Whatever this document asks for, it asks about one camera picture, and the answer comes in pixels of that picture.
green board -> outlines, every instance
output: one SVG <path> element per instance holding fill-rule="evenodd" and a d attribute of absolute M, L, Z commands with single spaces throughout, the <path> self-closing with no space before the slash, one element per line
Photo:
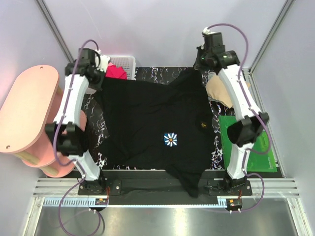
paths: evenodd
<path fill-rule="evenodd" d="M 227 167 L 230 163 L 232 143 L 227 136 L 227 128 L 236 123 L 236 118 L 233 116 L 220 116 L 220 131 L 222 139 L 224 165 Z M 253 149 L 263 152 L 268 148 L 268 136 L 265 131 L 257 138 Z M 266 155 L 259 155 L 251 152 L 247 164 L 248 172 L 277 172 L 275 158 L 270 150 Z"/>

pink wooden table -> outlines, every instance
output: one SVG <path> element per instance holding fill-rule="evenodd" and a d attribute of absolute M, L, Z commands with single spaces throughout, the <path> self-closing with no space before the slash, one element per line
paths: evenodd
<path fill-rule="evenodd" d="M 74 167 L 63 167 L 55 161 L 45 133 L 45 124 L 53 122 L 62 100 L 58 84 L 59 75 L 52 66 L 29 68 L 17 77 L 0 110 L 0 152 L 12 153 L 51 177 L 65 176 Z M 84 130 L 87 119 L 82 111 L 80 121 Z M 68 162 L 61 153 L 58 156 L 61 162 Z"/>

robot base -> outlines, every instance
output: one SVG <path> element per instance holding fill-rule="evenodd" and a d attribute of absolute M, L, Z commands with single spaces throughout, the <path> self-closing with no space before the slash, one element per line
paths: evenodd
<path fill-rule="evenodd" d="M 252 196 L 252 187 L 249 180 L 246 183 L 239 185 L 234 188 L 226 188 L 225 180 L 209 180 L 208 188 L 210 196 L 240 196 L 240 190 L 242 191 L 242 196 Z"/>
<path fill-rule="evenodd" d="M 106 187 L 110 188 L 110 195 L 117 196 L 120 195 L 122 188 L 121 180 L 107 180 Z M 79 186 L 78 195 L 107 195 L 105 187 L 100 187 L 97 184 L 91 183 L 91 181 L 86 181 L 81 183 Z"/>

metal floor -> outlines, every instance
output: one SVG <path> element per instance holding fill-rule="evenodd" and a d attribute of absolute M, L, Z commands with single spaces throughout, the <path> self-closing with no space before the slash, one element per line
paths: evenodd
<path fill-rule="evenodd" d="M 254 199 L 243 199 L 246 209 Z M 84 208 L 63 207 L 63 222 Z M 63 236 L 58 208 L 43 207 L 36 236 Z M 107 208 L 101 212 L 106 228 L 96 236 L 297 236 L 286 199 L 263 199 L 250 212 L 213 213 L 193 208 Z M 70 220 L 65 228 L 76 236 L 92 233 L 98 218 L 85 212 Z"/>

daisy graphic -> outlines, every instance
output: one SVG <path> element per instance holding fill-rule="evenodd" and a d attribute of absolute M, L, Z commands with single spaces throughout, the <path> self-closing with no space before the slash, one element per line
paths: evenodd
<path fill-rule="evenodd" d="M 177 145 L 177 134 L 174 133 L 165 133 L 164 134 L 164 143 L 170 147 Z"/>

